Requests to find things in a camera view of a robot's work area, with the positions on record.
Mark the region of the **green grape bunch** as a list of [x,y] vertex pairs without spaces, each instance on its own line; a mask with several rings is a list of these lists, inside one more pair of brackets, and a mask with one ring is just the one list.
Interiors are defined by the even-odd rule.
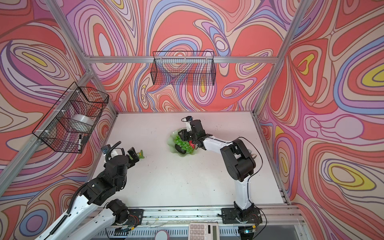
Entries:
[[178,131],[174,131],[173,132],[173,146],[175,147],[175,145],[179,145],[180,147],[182,147],[184,150],[187,151],[186,154],[192,154],[194,152],[195,149],[193,149],[189,142],[188,141],[183,141],[182,138],[179,136],[179,132]]

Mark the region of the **dark avocado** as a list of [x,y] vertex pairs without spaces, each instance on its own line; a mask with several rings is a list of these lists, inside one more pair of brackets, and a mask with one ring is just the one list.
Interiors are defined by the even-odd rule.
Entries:
[[187,153],[186,150],[184,150],[182,147],[180,147],[179,145],[175,145],[175,149],[177,150],[178,153],[182,154],[182,155],[185,155]]

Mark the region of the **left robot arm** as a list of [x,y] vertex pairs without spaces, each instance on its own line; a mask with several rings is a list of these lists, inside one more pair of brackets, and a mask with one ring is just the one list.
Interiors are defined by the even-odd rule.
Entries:
[[129,210],[126,204],[111,197],[127,184],[127,171],[139,162],[135,148],[125,151],[118,144],[102,148],[104,170],[80,186],[68,209],[51,224],[38,240],[91,240],[113,225],[129,233],[141,225],[143,210]]

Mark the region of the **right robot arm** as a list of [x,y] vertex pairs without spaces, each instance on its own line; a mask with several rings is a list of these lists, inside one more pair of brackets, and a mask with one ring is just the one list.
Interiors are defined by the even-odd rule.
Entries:
[[178,132],[182,141],[192,142],[194,147],[222,156],[228,174],[235,181],[235,219],[244,222],[254,210],[249,187],[249,179],[256,167],[254,157],[242,140],[225,141],[207,134],[201,121],[191,116],[181,121],[186,124],[186,128]]

